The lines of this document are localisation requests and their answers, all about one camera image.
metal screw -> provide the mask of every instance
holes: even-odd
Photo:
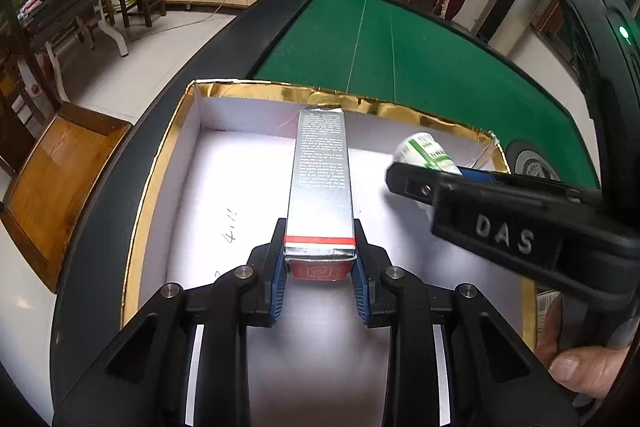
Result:
[[[249,279],[253,274],[254,269],[247,265],[238,266],[238,268],[234,270],[234,275],[238,277],[238,279]]]
[[[468,282],[465,282],[464,284],[458,286],[458,291],[462,294],[463,297],[466,297],[467,299],[472,299],[476,295],[478,295],[478,288],[476,288],[472,284],[469,284]]]
[[[387,266],[385,273],[389,279],[402,279],[404,277],[404,270],[399,266]]]
[[[160,295],[165,299],[170,299],[171,297],[175,297],[176,295],[178,295],[179,291],[180,286],[175,282],[170,282],[160,288]]]

wooden chair back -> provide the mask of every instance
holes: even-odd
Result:
[[[85,205],[130,128],[65,102],[7,189],[0,219],[54,293]]]

red label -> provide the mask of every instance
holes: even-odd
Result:
[[[310,243],[312,245],[355,245],[353,237],[308,237],[306,235],[285,235],[285,243]]]
[[[289,266],[293,277],[296,279],[309,279],[316,281],[337,281],[347,277],[353,261],[330,263],[290,261]]]

gold foil trim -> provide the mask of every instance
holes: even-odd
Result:
[[[271,100],[273,102],[293,102],[303,105],[341,107],[343,110],[361,114],[374,114],[388,120],[430,127],[484,145],[486,149],[483,154],[488,153],[494,163],[495,170],[509,172],[502,148],[493,133],[428,114],[412,107],[331,89],[295,86],[294,84],[266,80],[196,80],[187,87],[174,111],[174,115],[158,147],[158,153],[156,153],[151,165],[149,176],[142,192],[129,243],[129,257],[123,281],[121,326],[124,326],[138,311],[146,240],[151,227],[156,201],[158,200],[162,179],[174,151],[177,137],[180,135],[184,120],[191,105],[193,105],[196,90],[197,94],[204,98],[250,98],[254,100]],[[527,291],[528,303],[526,303],[523,286],[523,311],[530,307],[535,311],[535,291],[531,296],[529,294],[530,292]]]
[[[520,277],[522,284],[522,340],[530,350],[536,349],[538,336],[538,309],[536,305],[536,282]]]
[[[120,327],[123,327],[138,311],[138,298],[140,296],[140,283],[142,281],[142,267],[145,260],[146,240],[149,237],[151,221],[156,209],[156,201],[160,193],[160,187],[164,180],[174,147],[182,131],[184,121],[191,110],[195,100],[193,84],[185,90],[183,96],[174,110],[169,125],[164,131],[160,141],[158,152],[151,163],[149,175],[146,178],[145,188],[142,190],[138,213],[133,224],[131,240],[129,242],[129,254],[122,285],[122,304],[120,310]]]
[[[252,98],[273,102],[294,102],[303,105],[341,107],[346,111],[361,114],[374,114],[388,120],[431,127],[448,134],[477,142],[491,148],[497,144],[495,135],[453,120],[419,111],[412,107],[393,102],[384,102],[376,98],[367,98],[356,94],[347,94],[320,87],[296,86],[266,80],[196,80],[196,89],[202,97]],[[508,167],[502,156],[492,152],[492,158],[498,161],[495,168],[507,172]]]

human hand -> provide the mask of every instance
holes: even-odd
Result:
[[[561,328],[562,297],[558,297],[546,312],[536,356],[553,379],[567,389],[594,398],[604,398],[616,380],[629,348],[574,347],[558,354]]]

